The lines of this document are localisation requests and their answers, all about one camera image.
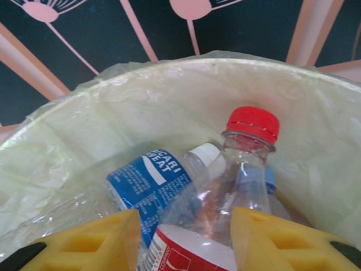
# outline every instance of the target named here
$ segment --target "blue label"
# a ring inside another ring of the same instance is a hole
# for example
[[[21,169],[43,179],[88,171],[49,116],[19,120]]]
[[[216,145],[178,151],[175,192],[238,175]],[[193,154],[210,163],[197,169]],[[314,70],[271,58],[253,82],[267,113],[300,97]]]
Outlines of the blue label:
[[[138,157],[113,171],[107,180],[127,208],[139,210],[147,247],[168,203],[191,182],[178,160],[165,150]]]

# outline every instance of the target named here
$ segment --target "bottle cap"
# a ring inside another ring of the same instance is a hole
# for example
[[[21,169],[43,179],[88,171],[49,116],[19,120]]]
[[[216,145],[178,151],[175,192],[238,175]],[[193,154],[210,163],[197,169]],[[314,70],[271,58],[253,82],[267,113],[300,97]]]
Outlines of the bottle cap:
[[[272,169],[266,168],[266,170],[265,170],[265,180],[266,180],[266,183],[268,183],[270,185],[273,185],[273,186],[276,186],[275,174],[273,173]]]
[[[190,152],[197,155],[204,165],[208,167],[217,158],[220,150],[211,143],[205,143],[194,148]]]
[[[274,145],[280,129],[275,115],[261,108],[244,106],[233,111],[227,130],[240,131],[262,138]]]

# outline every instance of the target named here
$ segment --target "trash can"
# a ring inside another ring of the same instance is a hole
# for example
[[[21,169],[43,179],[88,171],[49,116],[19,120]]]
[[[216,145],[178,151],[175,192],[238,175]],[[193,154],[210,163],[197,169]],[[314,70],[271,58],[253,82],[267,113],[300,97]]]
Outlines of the trash can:
[[[356,83],[239,53],[115,65],[0,146],[0,235],[154,147],[221,141],[247,105],[280,120],[269,158],[279,190],[316,228],[361,247],[360,104]]]

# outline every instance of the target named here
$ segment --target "bottle label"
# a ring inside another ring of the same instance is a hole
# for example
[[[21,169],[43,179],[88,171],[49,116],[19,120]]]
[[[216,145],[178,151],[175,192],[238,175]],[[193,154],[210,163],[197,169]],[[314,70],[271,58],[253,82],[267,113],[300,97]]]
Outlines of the bottle label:
[[[227,271],[195,255],[184,247],[170,240],[160,229],[156,230],[143,262],[149,271]]]
[[[191,182],[178,160],[165,150],[154,150],[138,157],[109,174],[107,180],[114,188],[111,190],[116,202],[138,209],[147,247],[164,209]]]

